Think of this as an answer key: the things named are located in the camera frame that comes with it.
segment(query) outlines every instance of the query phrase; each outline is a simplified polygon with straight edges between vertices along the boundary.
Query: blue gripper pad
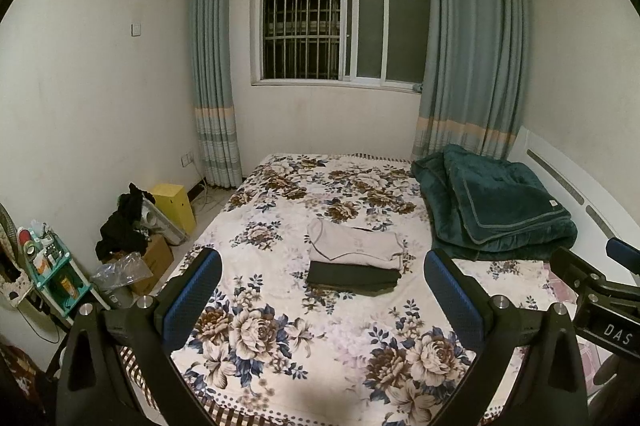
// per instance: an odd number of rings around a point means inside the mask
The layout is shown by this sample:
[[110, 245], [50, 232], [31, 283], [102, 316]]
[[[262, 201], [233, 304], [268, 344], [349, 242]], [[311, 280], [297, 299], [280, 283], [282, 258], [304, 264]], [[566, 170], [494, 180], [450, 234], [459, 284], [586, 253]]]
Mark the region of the blue gripper pad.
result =
[[222, 259], [215, 249], [207, 247], [183, 274], [169, 280], [162, 289], [154, 324], [165, 352], [184, 346], [220, 278]]
[[640, 251], [615, 236], [607, 242], [607, 256], [629, 269], [633, 274], [640, 275]]
[[474, 278], [463, 275], [441, 250], [427, 253], [424, 279], [462, 346], [476, 352], [482, 350], [493, 322], [487, 293]]

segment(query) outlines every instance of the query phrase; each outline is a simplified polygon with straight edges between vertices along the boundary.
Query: window sill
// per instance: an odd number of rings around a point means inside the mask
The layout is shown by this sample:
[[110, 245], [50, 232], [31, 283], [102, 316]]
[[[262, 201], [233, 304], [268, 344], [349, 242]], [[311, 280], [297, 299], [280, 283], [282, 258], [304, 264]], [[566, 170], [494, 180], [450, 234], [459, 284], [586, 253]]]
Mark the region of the window sill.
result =
[[359, 83], [350, 81], [338, 81], [338, 80], [253, 80], [252, 86], [267, 85], [267, 86], [283, 86], [283, 85], [295, 85], [295, 86], [348, 86], [351, 88], [372, 88], [373, 90], [391, 90], [393, 92], [404, 92], [406, 94], [417, 94], [420, 96], [420, 92], [414, 92], [412, 87], [414, 83], [407, 83], [407, 86], [398, 85], [397, 83], [385, 83], [383, 85], [375, 83]]

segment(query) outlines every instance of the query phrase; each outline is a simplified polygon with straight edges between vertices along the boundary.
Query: window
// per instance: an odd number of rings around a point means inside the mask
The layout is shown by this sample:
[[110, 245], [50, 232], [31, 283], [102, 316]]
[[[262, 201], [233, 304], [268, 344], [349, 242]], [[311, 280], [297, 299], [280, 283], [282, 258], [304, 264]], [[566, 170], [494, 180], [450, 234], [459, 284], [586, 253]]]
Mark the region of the window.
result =
[[430, 0], [259, 0], [261, 81], [411, 88], [424, 77]]

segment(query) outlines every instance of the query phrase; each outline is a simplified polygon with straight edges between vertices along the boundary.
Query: metal bolt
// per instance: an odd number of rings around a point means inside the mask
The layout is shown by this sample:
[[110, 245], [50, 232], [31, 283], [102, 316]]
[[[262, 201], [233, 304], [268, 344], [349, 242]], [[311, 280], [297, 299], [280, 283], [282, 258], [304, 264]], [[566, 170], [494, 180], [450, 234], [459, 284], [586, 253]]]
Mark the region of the metal bolt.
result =
[[509, 306], [509, 299], [502, 294], [497, 294], [491, 300], [494, 302], [494, 305], [499, 309], [505, 309]]
[[556, 314], [560, 314], [561, 316], [563, 316], [564, 314], [566, 314], [566, 307], [561, 303], [554, 303], [554, 311], [556, 312]]
[[94, 311], [94, 306], [90, 303], [85, 303], [80, 307], [80, 314], [82, 316], [88, 316]]
[[148, 294], [143, 296], [142, 298], [138, 298], [138, 301], [136, 301], [136, 305], [141, 309], [148, 309], [153, 304], [154, 304], [154, 297]]

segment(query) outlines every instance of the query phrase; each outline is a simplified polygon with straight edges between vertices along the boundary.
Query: yellow box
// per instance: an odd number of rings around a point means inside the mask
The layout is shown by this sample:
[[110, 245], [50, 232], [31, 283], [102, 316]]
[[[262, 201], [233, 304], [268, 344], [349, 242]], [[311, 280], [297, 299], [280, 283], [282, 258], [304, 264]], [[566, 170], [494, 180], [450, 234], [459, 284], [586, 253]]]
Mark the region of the yellow box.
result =
[[151, 194], [156, 198], [156, 208], [187, 233], [191, 234], [191, 231], [196, 227], [196, 219], [193, 217], [184, 186], [178, 184], [156, 184], [151, 189]]

